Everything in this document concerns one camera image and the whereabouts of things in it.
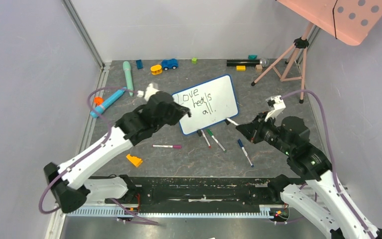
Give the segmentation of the blue framed whiteboard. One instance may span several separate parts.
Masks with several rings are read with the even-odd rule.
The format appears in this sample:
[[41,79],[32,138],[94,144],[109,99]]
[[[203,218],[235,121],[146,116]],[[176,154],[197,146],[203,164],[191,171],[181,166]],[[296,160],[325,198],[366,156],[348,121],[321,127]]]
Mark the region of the blue framed whiteboard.
[[232,78],[229,74],[197,84],[173,94],[174,101],[190,109],[180,128],[184,135],[197,132],[239,114]]

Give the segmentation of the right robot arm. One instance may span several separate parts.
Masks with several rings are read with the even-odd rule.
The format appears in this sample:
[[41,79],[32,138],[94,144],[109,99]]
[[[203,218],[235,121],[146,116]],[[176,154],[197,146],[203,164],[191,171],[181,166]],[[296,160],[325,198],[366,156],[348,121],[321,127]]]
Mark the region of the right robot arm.
[[287,164],[311,189],[325,207],[306,196],[283,174],[268,183],[271,202],[284,202],[295,208],[328,239],[382,239],[382,229],[373,225],[341,188],[327,156],[309,141],[310,131],[303,119],[290,116],[275,126],[267,113],[258,114],[251,122],[236,129],[250,142],[262,141],[287,156]]

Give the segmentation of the black whiteboard marker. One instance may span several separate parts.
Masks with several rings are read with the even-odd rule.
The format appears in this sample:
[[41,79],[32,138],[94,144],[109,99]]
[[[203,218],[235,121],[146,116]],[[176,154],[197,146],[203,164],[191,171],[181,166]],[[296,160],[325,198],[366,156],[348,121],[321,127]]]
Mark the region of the black whiteboard marker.
[[226,118],[225,119],[225,123],[227,125],[234,125],[234,126],[239,126],[239,123],[235,122],[234,120],[230,119],[230,118]]

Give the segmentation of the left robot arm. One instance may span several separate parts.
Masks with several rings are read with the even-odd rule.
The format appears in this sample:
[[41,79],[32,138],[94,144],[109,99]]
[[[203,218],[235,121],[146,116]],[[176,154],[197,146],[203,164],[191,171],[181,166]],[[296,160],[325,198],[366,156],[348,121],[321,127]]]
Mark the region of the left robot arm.
[[42,203],[48,191],[52,192],[63,213],[71,213],[86,202],[121,199],[130,203],[136,198],[136,189],[127,176],[90,177],[117,155],[150,138],[164,125],[176,125],[184,116],[191,116],[189,108],[175,103],[166,92],[156,90],[146,93],[144,98],[145,104],[125,113],[88,149],[64,163],[50,162],[43,168],[48,185],[39,200],[41,213],[47,213]]

